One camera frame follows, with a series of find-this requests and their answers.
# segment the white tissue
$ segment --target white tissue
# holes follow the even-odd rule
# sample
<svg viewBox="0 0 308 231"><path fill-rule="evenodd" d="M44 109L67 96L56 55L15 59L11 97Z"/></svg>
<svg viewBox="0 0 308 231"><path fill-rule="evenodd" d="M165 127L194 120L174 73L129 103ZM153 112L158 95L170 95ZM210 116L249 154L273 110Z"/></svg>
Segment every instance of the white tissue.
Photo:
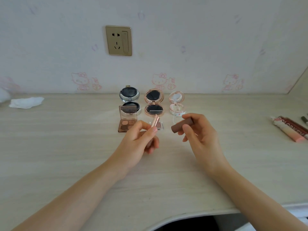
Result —
<svg viewBox="0 0 308 231"><path fill-rule="evenodd" d="M29 109L31 107L40 105L43 100L44 100L43 97L31 97L31 98L27 98L27 99L12 99L9 107Z"/></svg>
<svg viewBox="0 0 308 231"><path fill-rule="evenodd" d="M0 103L5 102L7 100L11 99L10 94L0 87Z"/></svg>

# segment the wooden desk surface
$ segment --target wooden desk surface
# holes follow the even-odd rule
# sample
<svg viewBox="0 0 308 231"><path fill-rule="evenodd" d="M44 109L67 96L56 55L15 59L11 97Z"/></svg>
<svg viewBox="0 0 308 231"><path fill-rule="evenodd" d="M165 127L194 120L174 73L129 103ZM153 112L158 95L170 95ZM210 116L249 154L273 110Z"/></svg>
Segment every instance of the wooden desk surface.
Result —
<svg viewBox="0 0 308 231"><path fill-rule="evenodd" d="M117 94L42 96L42 105L28 110L0 106L0 230L103 163L124 136L117 132ZM139 104L146 106L143 96ZM281 204L308 202L308 141L293 142L269 121L279 115L300 121L307 106L285 95L188 94L183 104L208 117L226 158L244 177ZM236 212L198 167L189 144L172 133L167 98L162 105L160 149L113 186L82 230L151 230L183 217ZM144 111L138 118L151 121Z"/></svg>

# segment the gold outlet plate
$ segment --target gold outlet plate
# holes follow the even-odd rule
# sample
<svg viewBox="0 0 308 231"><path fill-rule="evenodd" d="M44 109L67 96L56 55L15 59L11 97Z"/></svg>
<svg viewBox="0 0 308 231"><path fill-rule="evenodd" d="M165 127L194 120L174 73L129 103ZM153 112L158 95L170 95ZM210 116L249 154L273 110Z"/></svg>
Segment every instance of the gold outlet plate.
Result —
<svg viewBox="0 0 308 231"><path fill-rule="evenodd" d="M132 55L132 30L130 27L106 26L110 55Z"/></svg>

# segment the hand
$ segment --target hand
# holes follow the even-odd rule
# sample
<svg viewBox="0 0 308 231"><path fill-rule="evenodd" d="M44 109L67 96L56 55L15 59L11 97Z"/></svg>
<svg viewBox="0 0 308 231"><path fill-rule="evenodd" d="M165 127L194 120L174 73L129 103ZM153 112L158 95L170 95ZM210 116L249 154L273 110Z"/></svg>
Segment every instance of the hand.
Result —
<svg viewBox="0 0 308 231"><path fill-rule="evenodd" d="M144 152L151 154L156 148L159 148L159 139L155 136L156 127L144 121L137 121L133 127L126 132L118 148L110 156L108 161L115 163L123 170L124 176L140 161Z"/></svg>
<svg viewBox="0 0 308 231"><path fill-rule="evenodd" d="M230 167L222 153L218 134L206 117L195 113L188 113L182 116L184 119L189 117L193 119L194 125L190 127L184 124L183 130L179 131L178 135L185 133L183 142L189 141L197 161L206 173L209 176L215 176L225 167Z"/></svg>

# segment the wall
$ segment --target wall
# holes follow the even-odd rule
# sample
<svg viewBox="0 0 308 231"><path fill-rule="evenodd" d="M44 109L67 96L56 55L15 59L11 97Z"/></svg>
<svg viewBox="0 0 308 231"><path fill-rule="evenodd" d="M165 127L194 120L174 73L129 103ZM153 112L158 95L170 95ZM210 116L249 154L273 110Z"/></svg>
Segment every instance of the wall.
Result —
<svg viewBox="0 0 308 231"><path fill-rule="evenodd" d="M291 90L290 95L308 102L308 68Z"/></svg>
<svg viewBox="0 0 308 231"><path fill-rule="evenodd" d="M0 86L36 93L288 93L308 0L0 0ZM110 56L105 25L132 28Z"/></svg>

